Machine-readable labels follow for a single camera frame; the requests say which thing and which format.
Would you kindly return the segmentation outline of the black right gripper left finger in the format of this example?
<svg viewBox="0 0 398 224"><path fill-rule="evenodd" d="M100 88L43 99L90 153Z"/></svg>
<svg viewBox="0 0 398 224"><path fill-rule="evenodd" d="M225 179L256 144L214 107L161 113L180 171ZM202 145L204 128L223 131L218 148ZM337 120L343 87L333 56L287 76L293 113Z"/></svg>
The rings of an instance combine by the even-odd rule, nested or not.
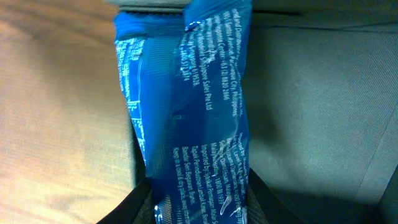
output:
<svg viewBox="0 0 398 224"><path fill-rule="evenodd" d="M152 224L150 180L143 179L132 192L97 224Z"/></svg>

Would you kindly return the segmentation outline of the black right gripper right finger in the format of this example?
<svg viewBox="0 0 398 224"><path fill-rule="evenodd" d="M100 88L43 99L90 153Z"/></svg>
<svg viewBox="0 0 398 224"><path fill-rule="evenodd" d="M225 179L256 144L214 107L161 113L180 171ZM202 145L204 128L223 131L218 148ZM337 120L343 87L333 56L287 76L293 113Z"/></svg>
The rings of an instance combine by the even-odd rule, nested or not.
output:
<svg viewBox="0 0 398 224"><path fill-rule="evenodd" d="M247 203L249 223L304 224L252 169L249 171Z"/></svg>

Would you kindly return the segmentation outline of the dark green gift box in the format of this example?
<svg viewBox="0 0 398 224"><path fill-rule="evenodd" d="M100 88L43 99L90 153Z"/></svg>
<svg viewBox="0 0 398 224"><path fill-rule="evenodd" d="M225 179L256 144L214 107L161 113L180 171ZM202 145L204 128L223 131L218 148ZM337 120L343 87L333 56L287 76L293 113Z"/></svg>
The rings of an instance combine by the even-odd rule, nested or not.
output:
<svg viewBox="0 0 398 224"><path fill-rule="evenodd" d="M191 2L116 1L116 16ZM396 223L397 3L251 3L249 170L304 223ZM146 166L126 109L135 188Z"/></svg>

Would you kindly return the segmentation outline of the blue cookie packet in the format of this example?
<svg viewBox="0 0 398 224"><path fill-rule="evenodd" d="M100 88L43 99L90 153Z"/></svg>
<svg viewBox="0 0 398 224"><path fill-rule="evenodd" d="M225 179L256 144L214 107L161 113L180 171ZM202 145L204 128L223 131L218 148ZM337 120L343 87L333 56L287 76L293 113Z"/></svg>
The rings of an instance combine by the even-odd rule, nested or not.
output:
<svg viewBox="0 0 398 224"><path fill-rule="evenodd" d="M157 223L247 223L244 75L252 3L193 1L181 14L120 12L120 86Z"/></svg>

